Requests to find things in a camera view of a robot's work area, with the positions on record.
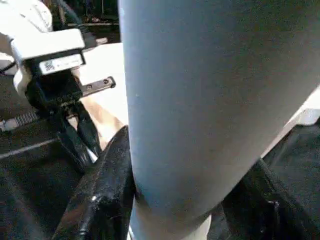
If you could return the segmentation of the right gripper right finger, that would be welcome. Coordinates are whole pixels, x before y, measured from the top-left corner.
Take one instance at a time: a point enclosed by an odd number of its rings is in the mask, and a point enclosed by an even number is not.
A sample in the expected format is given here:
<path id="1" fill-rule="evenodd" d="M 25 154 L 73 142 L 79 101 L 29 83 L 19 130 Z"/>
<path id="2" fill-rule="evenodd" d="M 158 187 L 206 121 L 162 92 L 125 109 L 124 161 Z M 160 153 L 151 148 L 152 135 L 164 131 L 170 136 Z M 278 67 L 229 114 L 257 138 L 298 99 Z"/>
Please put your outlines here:
<path id="1" fill-rule="evenodd" d="M 237 240 L 318 240 L 320 229 L 259 159 L 221 202 Z"/>

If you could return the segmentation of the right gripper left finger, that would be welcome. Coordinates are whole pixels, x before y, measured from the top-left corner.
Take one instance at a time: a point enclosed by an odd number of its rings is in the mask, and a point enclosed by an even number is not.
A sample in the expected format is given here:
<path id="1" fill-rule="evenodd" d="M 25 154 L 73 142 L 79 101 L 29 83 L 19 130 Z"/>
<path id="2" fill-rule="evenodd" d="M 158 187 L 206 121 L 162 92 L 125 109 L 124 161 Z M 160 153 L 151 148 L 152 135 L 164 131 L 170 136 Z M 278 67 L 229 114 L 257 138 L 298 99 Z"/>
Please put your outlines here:
<path id="1" fill-rule="evenodd" d="M 127 239 L 135 191 L 125 125 L 81 178 L 52 239 Z"/>

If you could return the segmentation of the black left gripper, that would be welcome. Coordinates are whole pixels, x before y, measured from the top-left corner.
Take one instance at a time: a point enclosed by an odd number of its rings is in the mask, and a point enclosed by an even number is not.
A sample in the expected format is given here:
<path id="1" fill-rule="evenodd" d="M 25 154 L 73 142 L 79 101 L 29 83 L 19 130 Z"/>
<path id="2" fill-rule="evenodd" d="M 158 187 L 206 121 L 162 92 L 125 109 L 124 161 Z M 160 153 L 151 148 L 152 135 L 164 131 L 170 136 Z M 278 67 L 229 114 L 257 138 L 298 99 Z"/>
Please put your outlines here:
<path id="1" fill-rule="evenodd" d="M 37 76 L 27 85 L 25 96 L 35 115 L 40 119 L 56 116 L 57 137 L 80 173 L 93 165 L 102 148 L 97 128 L 79 100 L 115 86 L 112 76 L 82 85 L 70 72 Z"/>

